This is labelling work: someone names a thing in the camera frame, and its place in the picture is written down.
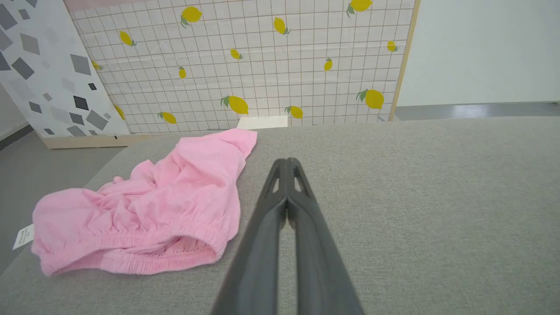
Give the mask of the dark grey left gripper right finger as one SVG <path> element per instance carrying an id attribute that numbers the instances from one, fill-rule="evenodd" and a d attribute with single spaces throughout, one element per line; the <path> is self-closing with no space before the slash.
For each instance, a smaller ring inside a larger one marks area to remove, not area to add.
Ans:
<path id="1" fill-rule="evenodd" d="M 295 233 L 298 314 L 364 314 L 308 178 L 295 158 L 287 160 L 287 219 Z"/>

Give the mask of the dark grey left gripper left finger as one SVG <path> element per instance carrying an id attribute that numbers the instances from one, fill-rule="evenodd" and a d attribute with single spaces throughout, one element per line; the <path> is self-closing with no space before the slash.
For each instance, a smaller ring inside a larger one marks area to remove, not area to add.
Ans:
<path id="1" fill-rule="evenodd" d="M 275 315 L 280 231 L 286 223 L 286 159 L 274 161 L 210 313 Z"/>

